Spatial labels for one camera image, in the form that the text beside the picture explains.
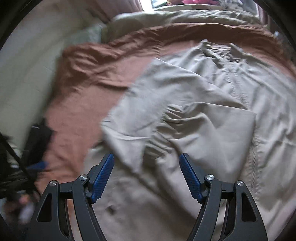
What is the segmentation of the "beige jacket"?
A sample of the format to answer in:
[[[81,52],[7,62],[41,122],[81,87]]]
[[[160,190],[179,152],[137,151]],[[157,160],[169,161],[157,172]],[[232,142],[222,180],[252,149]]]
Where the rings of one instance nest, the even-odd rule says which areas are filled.
[[[295,211],[295,77],[233,44],[154,58],[101,122],[115,166],[94,205],[107,240],[186,240],[200,204],[179,156],[242,180],[269,240]]]

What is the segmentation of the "pink clothes pile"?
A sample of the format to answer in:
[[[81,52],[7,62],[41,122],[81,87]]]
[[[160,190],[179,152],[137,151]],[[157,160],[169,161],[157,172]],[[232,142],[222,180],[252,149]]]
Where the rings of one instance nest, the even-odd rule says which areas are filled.
[[[182,3],[184,4],[209,4],[218,6],[220,5],[220,1],[216,0],[182,0]]]

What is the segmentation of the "brown bed blanket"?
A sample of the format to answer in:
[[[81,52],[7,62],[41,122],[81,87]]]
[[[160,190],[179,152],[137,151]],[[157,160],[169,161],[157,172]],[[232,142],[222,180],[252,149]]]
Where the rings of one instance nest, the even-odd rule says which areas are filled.
[[[72,45],[62,52],[54,97],[45,113],[54,134],[37,181],[72,181],[81,172],[88,150],[101,139],[99,122],[155,58],[188,49],[202,40],[233,43],[245,52],[295,77],[295,66],[271,33],[258,25],[175,23],[143,28],[107,44]]]

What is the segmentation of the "beige duvet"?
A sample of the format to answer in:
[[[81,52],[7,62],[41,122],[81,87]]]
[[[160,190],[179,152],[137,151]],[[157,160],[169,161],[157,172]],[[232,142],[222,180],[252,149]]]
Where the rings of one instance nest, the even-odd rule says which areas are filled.
[[[179,9],[171,11],[137,12],[114,17],[101,33],[101,42],[108,43],[142,28],[173,23],[222,24],[229,26],[260,25],[257,15],[235,9]]]

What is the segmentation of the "black bag beside bed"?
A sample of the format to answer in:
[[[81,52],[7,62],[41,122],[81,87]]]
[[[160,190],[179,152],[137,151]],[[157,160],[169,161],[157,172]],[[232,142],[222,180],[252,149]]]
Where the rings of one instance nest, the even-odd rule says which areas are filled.
[[[21,157],[25,167],[42,161],[53,133],[45,118],[31,126]]]

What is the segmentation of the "light green pillow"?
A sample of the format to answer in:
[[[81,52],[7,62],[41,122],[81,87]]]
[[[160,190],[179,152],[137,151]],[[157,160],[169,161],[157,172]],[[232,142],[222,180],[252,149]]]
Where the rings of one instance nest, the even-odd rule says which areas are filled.
[[[84,43],[101,43],[102,31],[105,29],[105,25],[96,23],[87,28],[79,30],[72,34],[66,41],[66,46],[78,45]]]

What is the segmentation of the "pink curtain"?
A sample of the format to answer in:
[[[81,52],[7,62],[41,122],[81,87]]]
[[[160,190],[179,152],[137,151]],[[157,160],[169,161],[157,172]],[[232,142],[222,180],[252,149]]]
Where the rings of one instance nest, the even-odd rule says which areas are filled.
[[[104,23],[120,14],[143,11],[140,1],[135,0],[90,0],[85,2],[90,11]]]

